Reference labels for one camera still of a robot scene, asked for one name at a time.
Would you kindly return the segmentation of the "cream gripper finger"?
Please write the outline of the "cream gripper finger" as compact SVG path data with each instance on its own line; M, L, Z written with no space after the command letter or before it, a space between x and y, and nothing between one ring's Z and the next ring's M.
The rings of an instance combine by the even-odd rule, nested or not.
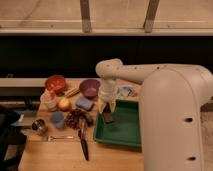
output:
M110 111L114 112L115 108L116 108L116 100L112 100L109 102L109 106L110 106Z
M99 113L103 113L104 111L104 108L105 108L105 103L104 102L98 102L98 111Z

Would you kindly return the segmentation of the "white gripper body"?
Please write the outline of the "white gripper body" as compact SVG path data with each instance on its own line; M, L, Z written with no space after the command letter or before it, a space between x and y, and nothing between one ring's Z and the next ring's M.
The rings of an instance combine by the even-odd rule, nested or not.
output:
M98 97L105 103L111 102L115 99L116 81L113 79L102 79L100 81L100 87Z

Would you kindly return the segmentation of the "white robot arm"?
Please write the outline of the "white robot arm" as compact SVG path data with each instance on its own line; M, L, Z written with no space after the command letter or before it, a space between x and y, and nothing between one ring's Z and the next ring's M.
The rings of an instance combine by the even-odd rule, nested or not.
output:
M118 79L137 83L144 171L205 171L200 108L213 98L213 73L200 65L96 65L98 110L116 108Z

